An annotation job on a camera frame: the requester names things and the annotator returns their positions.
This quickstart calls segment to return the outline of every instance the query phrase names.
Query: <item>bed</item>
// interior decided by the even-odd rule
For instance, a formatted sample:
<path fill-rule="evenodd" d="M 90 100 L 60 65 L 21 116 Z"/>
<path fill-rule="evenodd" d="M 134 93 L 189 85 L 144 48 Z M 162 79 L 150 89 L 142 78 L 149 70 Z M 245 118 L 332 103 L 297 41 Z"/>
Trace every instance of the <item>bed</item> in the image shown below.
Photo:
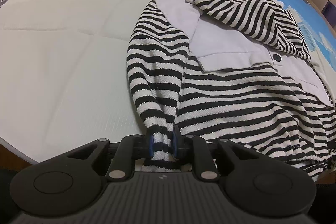
<path fill-rule="evenodd" d="M 144 134 L 126 51 L 150 0 L 7 0 L 0 9 L 0 142 L 36 163 L 93 141 Z M 290 9 L 336 91 L 336 39 L 305 0 Z"/>

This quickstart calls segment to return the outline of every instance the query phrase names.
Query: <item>black button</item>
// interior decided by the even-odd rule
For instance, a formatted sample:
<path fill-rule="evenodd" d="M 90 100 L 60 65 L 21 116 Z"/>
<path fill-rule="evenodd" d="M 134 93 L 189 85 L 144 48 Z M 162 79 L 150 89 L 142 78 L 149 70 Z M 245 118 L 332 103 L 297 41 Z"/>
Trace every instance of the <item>black button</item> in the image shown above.
<path fill-rule="evenodd" d="M 71 175 L 64 172 L 47 172 L 35 179 L 34 186 L 41 193 L 59 194 L 68 190 L 73 183 Z"/>
<path fill-rule="evenodd" d="M 264 173 L 253 179 L 254 186 L 263 193 L 279 195 L 287 193 L 293 186 L 292 181 L 283 174 Z"/>
<path fill-rule="evenodd" d="M 275 61 L 280 62 L 280 61 L 281 61 L 281 56 L 278 55 L 278 54 L 273 54 L 273 59 L 274 59 Z"/>

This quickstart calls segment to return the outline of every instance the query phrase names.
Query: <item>black and white striped fabric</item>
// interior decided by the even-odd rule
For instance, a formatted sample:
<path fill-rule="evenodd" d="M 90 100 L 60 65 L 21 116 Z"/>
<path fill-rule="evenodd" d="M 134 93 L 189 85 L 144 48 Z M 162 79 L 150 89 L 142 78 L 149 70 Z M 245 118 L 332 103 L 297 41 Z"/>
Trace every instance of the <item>black and white striped fabric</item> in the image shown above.
<path fill-rule="evenodd" d="M 307 61 L 304 38 L 289 11 L 269 0 L 194 0 L 208 15 L 280 52 Z M 221 137 L 304 169 L 313 179 L 333 164 L 336 115 L 269 63 L 204 72 L 189 39 L 152 0 L 141 14 L 127 54 L 137 111 L 153 135 L 154 156 L 142 170 L 175 171 L 173 125 L 182 135 Z"/>
<path fill-rule="evenodd" d="M 206 14 L 279 52 L 310 61 L 298 26 L 288 10 L 271 0 L 194 0 Z"/>

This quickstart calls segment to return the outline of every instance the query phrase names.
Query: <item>ribbed grip surface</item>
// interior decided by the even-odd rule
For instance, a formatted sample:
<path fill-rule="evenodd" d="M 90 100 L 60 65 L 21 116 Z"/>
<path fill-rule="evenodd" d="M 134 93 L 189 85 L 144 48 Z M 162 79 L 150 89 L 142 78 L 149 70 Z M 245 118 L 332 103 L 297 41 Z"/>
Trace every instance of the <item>ribbed grip surface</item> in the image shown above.
<path fill-rule="evenodd" d="M 249 215 L 229 203 L 217 184 L 200 182 L 191 172 L 136 172 L 126 182 L 109 184 L 95 204 L 77 214 L 46 219 L 22 213 L 12 223 L 313 224 L 305 215 L 286 219 Z"/>

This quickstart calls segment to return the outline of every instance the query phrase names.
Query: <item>metal screw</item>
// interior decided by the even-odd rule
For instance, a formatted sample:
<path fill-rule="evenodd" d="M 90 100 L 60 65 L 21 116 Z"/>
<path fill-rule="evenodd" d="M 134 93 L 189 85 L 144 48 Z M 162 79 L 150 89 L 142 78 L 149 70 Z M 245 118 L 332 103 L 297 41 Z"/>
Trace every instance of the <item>metal screw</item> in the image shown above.
<path fill-rule="evenodd" d="M 212 179 L 217 178 L 217 174 L 212 171 L 204 171 L 201 173 L 201 177 L 203 179 L 212 180 Z"/>
<path fill-rule="evenodd" d="M 126 176 L 124 171 L 121 170 L 113 170 L 109 173 L 109 176 L 113 179 L 121 179 Z"/>

